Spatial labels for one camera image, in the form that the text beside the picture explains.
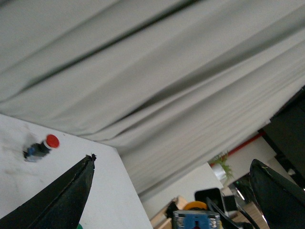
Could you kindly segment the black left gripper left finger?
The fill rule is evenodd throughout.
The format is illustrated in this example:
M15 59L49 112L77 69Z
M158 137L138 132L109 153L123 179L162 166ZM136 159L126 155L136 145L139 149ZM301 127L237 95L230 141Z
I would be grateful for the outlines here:
M75 229L87 202L96 155L81 161L0 220L2 229Z

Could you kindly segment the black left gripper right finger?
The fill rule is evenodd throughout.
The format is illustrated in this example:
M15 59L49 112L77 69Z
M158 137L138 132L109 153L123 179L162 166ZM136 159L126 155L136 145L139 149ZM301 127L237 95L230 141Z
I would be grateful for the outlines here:
M257 159L250 165L250 183L269 228L305 227L305 191L302 188Z

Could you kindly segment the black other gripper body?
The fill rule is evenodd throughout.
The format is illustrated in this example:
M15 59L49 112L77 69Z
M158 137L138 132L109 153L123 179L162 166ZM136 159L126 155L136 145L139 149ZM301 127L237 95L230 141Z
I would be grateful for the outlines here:
M209 198L216 206L224 211L224 199L223 195L219 188L210 188L205 190L196 191L194 194L194 198L196 201L205 202L207 198Z

